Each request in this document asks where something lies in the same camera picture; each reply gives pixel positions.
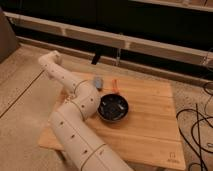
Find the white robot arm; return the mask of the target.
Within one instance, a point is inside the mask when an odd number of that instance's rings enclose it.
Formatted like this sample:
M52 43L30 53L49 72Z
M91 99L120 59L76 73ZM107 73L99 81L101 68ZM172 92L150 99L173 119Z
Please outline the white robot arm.
M38 59L50 77L60 82L75 97L67 98L50 116L52 130L79 171L133 171L85 121L96 113L100 94L88 80L61 66L58 51Z

